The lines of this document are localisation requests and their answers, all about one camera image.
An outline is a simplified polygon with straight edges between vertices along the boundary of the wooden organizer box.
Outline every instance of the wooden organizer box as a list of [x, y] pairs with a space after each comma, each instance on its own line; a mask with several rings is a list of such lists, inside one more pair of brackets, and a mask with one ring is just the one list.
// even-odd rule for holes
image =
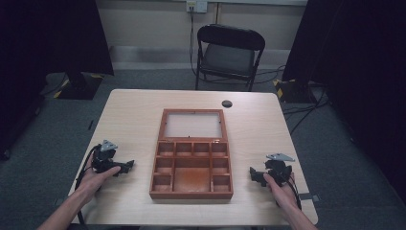
[[164, 109], [149, 194], [157, 199], [230, 199], [230, 152], [221, 109]]

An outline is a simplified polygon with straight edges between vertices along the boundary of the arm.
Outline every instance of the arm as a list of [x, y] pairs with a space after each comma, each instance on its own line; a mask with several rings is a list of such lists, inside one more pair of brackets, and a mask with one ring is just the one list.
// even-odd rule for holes
[[317, 228], [307, 218], [307, 216], [298, 208], [295, 196], [289, 186], [284, 185], [279, 187], [274, 178], [268, 173], [264, 173], [263, 177], [268, 182], [270, 192], [274, 195], [278, 204], [281, 206], [283, 217], [289, 222], [294, 230], [316, 230]]
[[87, 163], [86, 172], [77, 190], [38, 227], [38, 230], [67, 229], [79, 210], [88, 203], [102, 183], [110, 176], [118, 173], [120, 167], [114, 167], [107, 172], [95, 173], [91, 168], [91, 161]]

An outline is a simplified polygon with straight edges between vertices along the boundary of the finger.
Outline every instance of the finger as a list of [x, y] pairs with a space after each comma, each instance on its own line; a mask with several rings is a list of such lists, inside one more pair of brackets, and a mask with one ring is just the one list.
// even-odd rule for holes
[[264, 173], [263, 178], [266, 180], [269, 186], [271, 186], [271, 189], [279, 187], [277, 182], [275, 182], [274, 177], [270, 176], [268, 173]]
[[104, 178], [108, 178], [108, 177], [113, 176], [114, 174], [118, 173], [121, 169], [122, 168], [120, 166], [116, 166], [106, 172], [103, 172], [102, 175], [104, 176]]

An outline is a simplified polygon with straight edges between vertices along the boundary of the chair seat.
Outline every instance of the chair seat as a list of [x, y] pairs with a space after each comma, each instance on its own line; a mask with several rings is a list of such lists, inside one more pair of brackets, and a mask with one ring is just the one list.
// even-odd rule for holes
[[201, 62], [201, 70], [211, 70], [251, 77], [255, 53], [233, 47], [209, 44]]

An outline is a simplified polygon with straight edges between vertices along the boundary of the wooden table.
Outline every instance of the wooden table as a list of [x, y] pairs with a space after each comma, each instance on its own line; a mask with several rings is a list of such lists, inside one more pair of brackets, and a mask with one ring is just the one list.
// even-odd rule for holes
[[[233, 103], [222, 106], [224, 100]], [[234, 195], [230, 200], [153, 200], [149, 185], [164, 108], [223, 109], [230, 145]], [[296, 159], [292, 165], [300, 194], [308, 193], [305, 177], [282, 115], [270, 93], [116, 89], [111, 92], [88, 150], [107, 139], [118, 145], [115, 162], [135, 160], [129, 174], [108, 179], [82, 212], [89, 224], [162, 226], [284, 225], [267, 188], [251, 181], [249, 168], [265, 171], [268, 153]], [[70, 194], [74, 191], [75, 182]], [[311, 199], [303, 211], [318, 217]]]

